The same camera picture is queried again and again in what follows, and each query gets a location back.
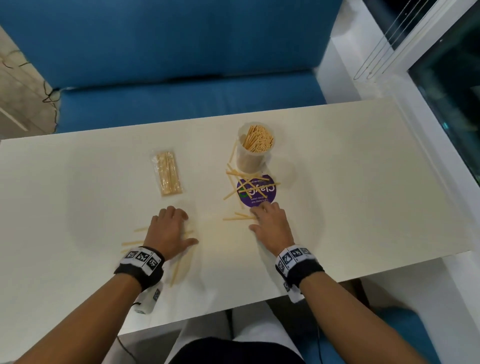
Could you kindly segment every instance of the round sticker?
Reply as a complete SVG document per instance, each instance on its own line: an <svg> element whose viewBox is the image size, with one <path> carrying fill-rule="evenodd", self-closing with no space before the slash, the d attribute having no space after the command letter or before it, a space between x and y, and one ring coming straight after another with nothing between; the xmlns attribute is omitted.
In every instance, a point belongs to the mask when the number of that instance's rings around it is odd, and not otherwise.
<svg viewBox="0 0 480 364"><path fill-rule="evenodd" d="M250 181L255 187L260 187L260 191L266 196L266 198L259 193L257 190L252 189L253 187L247 183L245 186L240 188L237 193L239 194L240 200L247 205L248 207L254 207L260 205L262 202L268 201L270 203L273 202L276 196L276 186L273 186L275 183L268 174L264 174L263 178L268 178L267 181L259 180L258 178L254 178ZM241 184L244 184L245 180L240 180L240 183L237 183L237 188L240 187Z"/></svg>

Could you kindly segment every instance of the blue backrest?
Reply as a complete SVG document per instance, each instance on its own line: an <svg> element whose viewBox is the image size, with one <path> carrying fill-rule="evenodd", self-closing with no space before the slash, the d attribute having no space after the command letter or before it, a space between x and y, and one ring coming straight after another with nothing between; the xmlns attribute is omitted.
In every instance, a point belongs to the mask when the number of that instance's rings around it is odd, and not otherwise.
<svg viewBox="0 0 480 364"><path fill-rule="evenodd" d="M0 0L53 87L312 68L341 0Z"/></svg>

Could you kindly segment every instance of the person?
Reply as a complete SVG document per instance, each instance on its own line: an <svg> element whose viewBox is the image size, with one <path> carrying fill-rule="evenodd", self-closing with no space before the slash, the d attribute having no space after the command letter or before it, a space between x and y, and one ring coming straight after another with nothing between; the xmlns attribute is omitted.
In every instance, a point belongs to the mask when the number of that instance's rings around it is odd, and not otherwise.
<svg viewBox="0 0 480 364"><path fill-rule="evenodd" d="M249 228L269 252L279 256L282 252L292 251L296 247L285 211L278 203L265 202L253 207L251 212L258 218L258 225L253 224ZM156 252L161 258L170 260L189 246L197 244L196 239L180 238L186 219L188 215L181 209L173 206L161 209L158 216L152 217L143 249ZM126 267L122 261L119 267ZM318 325L346 363L426 363L394 329L318 268L321 266L315 259L309 259L306 266L308 265L316 268L308 270L303 267L303 273L296 273L296 284ZM117 269L116 274L105 285L16 363L100 364L112 346L135 298L146 286L148 285L145 281L127 268L120 271ZM189 320L167 362L304 362L265 303L234 309L232 321L234 331L237 331L233 341L226 340L228 326L224 313Z"/></svg>

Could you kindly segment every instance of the hand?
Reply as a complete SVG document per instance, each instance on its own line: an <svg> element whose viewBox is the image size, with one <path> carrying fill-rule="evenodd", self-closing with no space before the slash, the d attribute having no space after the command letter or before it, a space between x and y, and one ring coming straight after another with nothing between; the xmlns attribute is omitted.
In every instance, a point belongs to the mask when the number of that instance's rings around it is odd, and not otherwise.
<svg viewBox="0 0 480 364"><path fill-rule="evenodd" d="M161 209L158 216L152 217L144 246L157 249L165 260L170 260L197 244L198 240L194 238L180 239L184 220L188 220L188 215L181 208L168 206Z"/></svg>
<svg viewBox="0 0 480 364"><path fill-rule="evenodd" d="M248 228L273 255L277 256L282 250L295 244L285 210L282 210L277 202L262 202L260 206L252 207L250 212L258 218L259 225L253 224Z"/></svg>

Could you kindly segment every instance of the translucent plastic cup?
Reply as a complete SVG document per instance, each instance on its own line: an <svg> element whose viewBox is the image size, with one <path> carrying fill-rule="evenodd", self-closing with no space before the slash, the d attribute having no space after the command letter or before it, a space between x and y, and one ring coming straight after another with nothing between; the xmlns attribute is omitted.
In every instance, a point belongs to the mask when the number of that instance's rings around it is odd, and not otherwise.
<svg viewBox="0 0 480 364"><path fill-rule="evenodd" d="M248 129L252 125L261 125L263 126L268 132L273 136L273 144L270 149L265 152L255 153L246 150L243 147L243 142L247 137ZM248 124L243 125L238 132L238 139L237 139L237 168L240 169L244 173L253 174L259 172L267 158L270 156L270 152L272 151L273 147L275 146L275 135L265 124L261 122L250 122Z"/></svg>

